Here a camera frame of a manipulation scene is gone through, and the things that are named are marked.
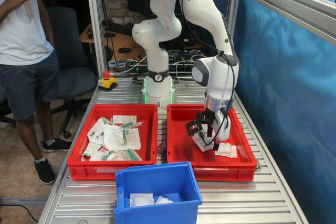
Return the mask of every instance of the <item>wooden desk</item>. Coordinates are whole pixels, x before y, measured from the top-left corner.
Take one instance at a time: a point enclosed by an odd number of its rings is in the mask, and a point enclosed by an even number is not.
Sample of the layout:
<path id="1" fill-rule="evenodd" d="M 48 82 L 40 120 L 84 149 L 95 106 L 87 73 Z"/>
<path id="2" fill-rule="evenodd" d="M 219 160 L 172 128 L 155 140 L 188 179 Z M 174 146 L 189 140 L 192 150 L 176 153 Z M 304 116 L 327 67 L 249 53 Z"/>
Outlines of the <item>wooden desk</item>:
<path id="1" fill-rule="evenodd" d="M 94 44 L 95 40 L 94 39 L 89 39 L 88 35 L 90 33 L 88 33 L 89 29 L 92 28 L 92 25 L 88 25 L 87 28 L 82 32 L 82 34 L 80 35 L 80 41 L 82 43 L 90 43 L 90 44 Z M 140 60 L 140 57 L 138 57 L 138 55 L 141 55 L 141 59 L 143 59 L 143 57 L 146 56 L 146 52 L 145 50 L 139 45 L 137 44 L 132 36 L 128 36 L 125 34 L 120 34 L 120 33 L 114 33 L 115 37 L 112 38 L 113 40 L 113 44 L 114 44 L 114 49 L 116 51 L 115 56 L 118 60 L 120 59 L 138 59 Z M 112 43 L 111 43 L 111 39 L 110 38 L 104 38 L 104 44 L 105 46 L 107 46 L 107 39 L 109 40 L 109 48 L 111 50 L 113 50 L 112 47 Z M 121 47 L 128 47 L 128 48 L 134 48 L 131 52 L 127 52 L 124 54 L 121 54 L 118 52 L 118 49 Z"/>

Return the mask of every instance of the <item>white t-shirt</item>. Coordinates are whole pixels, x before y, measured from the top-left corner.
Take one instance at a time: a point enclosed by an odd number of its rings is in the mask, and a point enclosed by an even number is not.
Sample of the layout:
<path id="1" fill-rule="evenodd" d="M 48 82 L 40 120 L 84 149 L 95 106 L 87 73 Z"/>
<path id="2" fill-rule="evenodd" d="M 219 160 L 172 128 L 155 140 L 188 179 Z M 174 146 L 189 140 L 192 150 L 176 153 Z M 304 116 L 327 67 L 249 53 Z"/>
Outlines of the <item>white t-shirt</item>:
<path id="1" fill-rule="evenodd" d="M 43 31 L 36 0 L 15 8 L 0 24 L 0 64 L 35 64 L 53 50 Z"/>

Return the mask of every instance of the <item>sock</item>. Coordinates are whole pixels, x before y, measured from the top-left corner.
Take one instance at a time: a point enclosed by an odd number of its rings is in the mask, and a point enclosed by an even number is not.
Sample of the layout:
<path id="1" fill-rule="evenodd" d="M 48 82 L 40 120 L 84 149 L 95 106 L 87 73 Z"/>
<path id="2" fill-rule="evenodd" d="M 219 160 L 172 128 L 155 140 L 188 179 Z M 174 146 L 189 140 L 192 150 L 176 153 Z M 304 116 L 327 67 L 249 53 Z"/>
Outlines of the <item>sock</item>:
<path id="1" fill-rule="evenodd" d="M 52 143 L 54 143 L 54 142 L 56 142 L 55 141 L 55 139 L 53 139 L 53 140 L 51 140 L 51 141 L 48 141 L 48 142 L 46 142 L 46 141 L 44 141 L 48 146 L 50 146 Z"/>
<path id="2" fill-rule="evenodd" d="M 35 160 L 35 163 L 38 164 L 38 163 L 40 163 L 40 162 L 42 162 L 42 161 L 45 161 L 45 160 L 46 160 L 46 158 L 43 157 L 43 158 L 41 158 L 40 160 Z"/>

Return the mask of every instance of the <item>man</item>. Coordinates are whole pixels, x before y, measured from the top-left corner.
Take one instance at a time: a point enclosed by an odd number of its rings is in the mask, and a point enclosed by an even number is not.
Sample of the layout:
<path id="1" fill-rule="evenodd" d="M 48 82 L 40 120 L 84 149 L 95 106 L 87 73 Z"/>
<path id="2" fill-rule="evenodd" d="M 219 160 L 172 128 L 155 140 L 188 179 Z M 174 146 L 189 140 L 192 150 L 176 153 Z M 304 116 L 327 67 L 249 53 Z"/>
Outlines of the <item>man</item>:
<path id="1" fill-rule="evenodd" d="M 58 60 L 53 31 L 42 0 L 0 0 L 0 81 L 17 131 L 32 156 L 39 179 L 55 174 L 37 143 L 34 111 L 41 126 L 43 152 L 67 151 L 71 143 L 54 138 L 50 102 L 57 97 Z"/>

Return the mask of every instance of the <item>aluminum table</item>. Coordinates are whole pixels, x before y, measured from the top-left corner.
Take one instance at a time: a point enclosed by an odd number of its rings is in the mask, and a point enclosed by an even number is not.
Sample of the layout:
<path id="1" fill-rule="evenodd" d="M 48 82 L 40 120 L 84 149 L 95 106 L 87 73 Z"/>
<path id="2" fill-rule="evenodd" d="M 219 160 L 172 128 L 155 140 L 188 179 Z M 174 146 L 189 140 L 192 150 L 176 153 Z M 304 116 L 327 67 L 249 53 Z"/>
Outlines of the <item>aluminum table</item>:
<path id="1" fill-rule="evenodd" d="M 206 88 L 188 83 L 188 87 L 176 85 L 177 102 L 203 104 Z M 94 104 L 139 103 L 140 96 L 141 86 L 133 84 L 132 79 L 118 79 L 118 87 L 111 92 L 97 88 L 74 142 Z M 237 94 L 233 107 L 261 168 L 248 183 L 198 182 L 203 204 L 198 208 L 197 224 L 308 223 Z M 161 151 L 166 146 L 166 109 L 159 109 L 158 121 L 160 164 L 166 162 Z M 39 224 L 114 224 L 115 186 L 113 180 L 71 179 L 66 158 Z"/>

